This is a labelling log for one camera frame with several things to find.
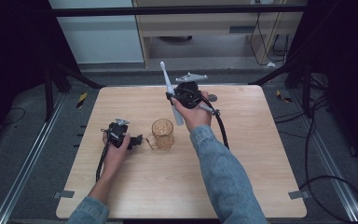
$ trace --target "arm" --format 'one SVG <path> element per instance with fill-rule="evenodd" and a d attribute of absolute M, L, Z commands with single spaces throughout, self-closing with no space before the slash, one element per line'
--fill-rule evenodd
<path fill-rule="evenodd" d="M 125 159 L 127 146 L 130 143 L 130 135 L 126 134 L 121 147 L 116 148 L 109 145 L 106 157 L 103 161 L 103 172 L 100 179 L 83 199 L 77 209 L 69 217 L 67 223 L 105 223 L 109 215 L 106 207 L 107 199 L 112 188 L 116 173 Z M 103 142 L 106 143 L 106 134 L 103 135 Z"/>
<path fill-rule="evenodd" d="M 200 160 L 202 178 L 220 221 L 267 223 L 245 170 L 214 136 L 211 113 L 199 106 L 187 109 L 175 99 L 172 102 L 190 131 L 191 142 Z"/>

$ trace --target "cabinet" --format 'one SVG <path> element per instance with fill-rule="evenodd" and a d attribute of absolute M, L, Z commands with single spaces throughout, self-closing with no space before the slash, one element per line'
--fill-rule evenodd
<path fill-rule="evenodd" d="M 52 8 L 132 7 L 131 0 L 49 0 Z M 143 63 L 134 16 L 58 18 L 82 71 L 111 70 L 120 63 Z"/>
<path fill-rule="evenodd" d="M 167 6 L 217 6 L 249 5 L 251 0 L 132 0 L 135 7 Z M 274 0 L 273 4 L 306 3 L 306 0 Z M 233 28 L 240 28 L 250 34 L 259 22 L 253 34 L 252 46 L 255 57 L 261 63 L 267 61 L 266 52 L 273 45 L 276 35 L 293 35 L 301 19 L 302 12 L 261 13 L 219 13 L 219 14 L 180 14 L 180 15 L 140 15 L 136 16 L 145 64 L 148 65 L 150 40 L 155 36 L 187 35 L 237 35 Z"/>

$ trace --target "metal bracket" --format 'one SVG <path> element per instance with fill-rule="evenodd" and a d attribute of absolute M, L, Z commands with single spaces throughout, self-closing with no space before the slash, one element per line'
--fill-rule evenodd
<path fill-rule="evenodd" d="M 290 196 L 290 199 L 298 199 L 298 198 L 303 198 L 303 199 L 308 199 L 310 198 L 310 194 L 304 190 L 304 191 L 301 191 L 301 190 L 298 190 L 298 191 L 292 191 L 292 192 L 289 192 L 289 196 Z"/>
<path fill-rule="evenodd" d="M 122 125 L 129 124 L 130 121 L 129 120 L 124 120 L 124 119 L 116 119 L 116 123 L 117 123 L 118 126 L 122 126 Z"/>
<path fill-rule="evenodd" d="M 60 199 L 60 198 L 73 198 L 75 195 L 74 191 L 71 190 L 63 190 L 61 192 L 56 191 L 53 194 L 53 198 Z"/>
<path fill-rule="evenodd" d="M 177 82 L 190 82 L 190 81 L 199 81 L 199 80 L 204 80 L 207 79 L 208 77 L 206 75 L 196 75 L 196 74 L 191 74 L 188 73 L 187 75 L 183 76 L 183 77 L 179 77 L 176 79 Z"/>

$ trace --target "cable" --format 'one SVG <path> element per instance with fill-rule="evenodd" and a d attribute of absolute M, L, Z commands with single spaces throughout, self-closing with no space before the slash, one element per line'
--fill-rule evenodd
<path fill-rule="evenodd" d="M 297 116 L 294 116 L 294 117 L 292 117 L 292 118 L 290 118 L 290 119 L 284 119 L 284 120 L 275 121 L 275 123 L 277 124 L 277 123 L 289 122 L 289 121 L 292 121 L 292 120 L 294 120 L 294 119 L 298 119 L 298 118 L 300 118 L 301 116 L 303 116 L 303 115 L 305 115 L 305 114 L 306 114 L 306 113 L 303 112 L 303 113 L 301 113 L 301 114 L 299 114 L 299 115 L 297 115 Z"/>
<path fill-rule="evenodd" d="M 286 57 L 289 49 L 289 35 L 286 35 L 285 41 L 284 41 L 284 47 L 283 49 L 275 49 L 276 43 L 278 41 L 279 35 L 275 37 L 274 44 L 272 45 L 272 52 L 276 56 Z"/>
<path fill-rule="evenodd" d="M 20 118 L 19 118 L 19 119 L 14 120 L 14 121 L 8 122 L 8 123 L 4 123 L 4 124 L 2 124 L 2 125 L 10 125 L 10 124 L 14 124 L 14 123 L 19 122 L 22 118 L 24 118 L 24 116 L 25 116 L 25 109 L 20 108 L 20 107 L 13 107 L 13 108 L 11 108 L 11 110 L 16 110 L 16 109 L 22 110 L 22 115 L 20 116 Z"/>
<path fill-rule="evenodd" d="M 320 176 L 317 176 L 317 177 L 314 177 L 312 179 L 310 179 L 309 177 L 309 169 L 308 169 L 308 154 L 309 154 L 309 143 L 310 143 L 310 136 L 311 136 L 311 133 L 312 133 L 312 128 L 314 126 L 314 121 L 315 121 L 315 117 L 314 117 L 314 112 L 316 111 L 316 108 L 317 108 L 317 104 L 320 104 L 321 102 L 318 102 L 319 100 L 323 99 L 321 102 L 323 101 L 326 101 L 325 97 L 322 96 L 321 98 L 319 98 L 318 100 L 315 101 L 315 104 L 314 106 L 312 107 L 312 111 L 311 111 L 311 123 L 310 123 L 310 130 L 308 132 L 308 135 L 307 135 L 307 140 L 306 140 L 306 146 L 305 146 L 305 158 L 304 158 L 304 161 L 305 161 L 305 175 L 306 175 L 306 182 L 301 185 L 299 188 L 300 189 L 303 189 L 305 186 L 308 187 L 309 189 L 309 193 L 312 197 L 312 199 L 327 213 L 329 214 L 330 216 L 334 217 L 335 219 L 339 220 L 339 221 L 343 221 L 345 223 L 358 223 L 358 221 L 351 221 L 351 220 L 347 220 L 343 217 L 339 217 L 338 215 L 335 215 L 333 212 L 331 212 L 330 210 L 328 210 L 326 207 L 324 207 L 322 205 L 321 202 L 319 202 L 319 200 L 315 197 L 315 194 L 313 193 L 312 191 L 312 188 L 310 186 L 310 183 L 312 183 L 313 181 L 315 180 L 319 180 L 319 179 L 335 179 L 335 180 L 339 180 L 341 182 L 344 182 L 346 183 L 351 189 L 353 189 L 356 194 L 358 195 L 358 189 L 352 185 L 351 183 L 349 183 L 348 181 L 342 179 L 342 178 L 339 178 L 339 177 L 336 177 L 336 176 L 333 176 L 333 175 L 320 175 Z"/>
<path fill-rule="evenodd" d="M 284 43 L 284 56 L 283 56 L 283 63 L 286 63 L 287 56 L 289 55 L 289 35 L 286 35 L 286 41 Z"/>
<path fill-rule="evenodd" d="M 95 174 L 95 182 L 98 182 L 98 180 L 100 179 L 101 169 L 103 167 L 103 161 L 104 161 L 104 159 L 106 157 L 106 153 L 107 153 L 107 150 L 109 148 L 109 145 L 110 145 L 110 141 L 109 141 L 109 139 L 106 139 L 106 144 L 105 144 L 105 146 L 103 148 L 103 153 L 101 155 L 100 162 L 98 163 L 97 172 Z"/>
<path fill-rule="evenodd" d="M 260 19 L 260 12 L 257 13 L 257 19 L 256 19 L 256 22 L 255 22 L 255 28 L 254 28 L 254 30 L 252 31 L 252 34 L 251 34 L 251 49 L 252 49 L 252 52 L 253 52 L 254 56 L 255 56 L 255 50 L 254 50 L 254 48 L 253 48 L 253 35 L 254 35 L 255 29 L 256 29 L 256 27 L 257 27 L 257 28 L 258 28 L 258 33 L 260 34 L 261 42 L 263 43 L 264 52 L 265 52 L 266 56 L 271 60 L 272 63 L 282 62 L 283 59 L 281 59 L 281 60 L 275 60 L 275 59 L 271 59 L 271 58 L 269 57 L 269 54 L 267 53 L 266 43 L 264 42 L 264 38 L 263 38 L 263 36 L 262 36 L 262 34 L 261 34 L 259 19 Z M 261 63 L 261 62 L 259 62 L 259 61 L 257 60 L 257 57 L 256 57 L 256 56 L 255 56 L 255 60 L 257 61 L 257 63 L 258 63 L 259 65 L 267 65 L 266 63 Z"/>
<path fill-rule="evenodd" d="M 280 115 L 280 116 L 278 116 L 278 117 L 275 117 L 274 119 L 280 119 L 280 118 L 284 118 L 284 117 L 291 116 L 291 115 L 298 114 L 298 113 L 301 113 L 301 112 L 300 112 L 300 111 L 297 111 L 297 112 L 291 113 L 291 114 Z"/>
<path fill-rule="evenodd" d="M 228 146 L 228 140 L 227 140 L 227 134 L 226 134 L 226 129 L 225 129 L 225 125 L 223 124 L 222 119 L 220 118 L 220 112 L 219 110 L 215 110 L 212 106 L 212 104 L 208 101 L 208 99 L 206 99 L 203 95 L 201 95 L 201 99 L 202 102 L 204 102 L 208 107 L 210 107 L 213 111 L 213 115 L 216 117 L 217 119 L 217 123 L 219 123 L 219 127 L 220 127 L 220 132 L 222 132 L 222 137 L 223 137 L 223 143 L 225 144 L 225 146 L 228 148 L 229 150 L 229 146 Z"/>

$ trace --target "sleeve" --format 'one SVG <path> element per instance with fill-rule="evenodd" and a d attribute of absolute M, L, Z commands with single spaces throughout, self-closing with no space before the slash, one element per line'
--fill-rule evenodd
<path fill-rule="evenodd" d="M 100 201 L 87 196 L 69 217 L 67 224 L 99 224 L 105 223 L 109 209 Z"/>
<path fill-rule="evenodd" d="M 267 223 L 250 180 L 235 156 L 208 125 L 190 133 L 200 160 L 202 178 L 213 209 L 222 223 Z"/>

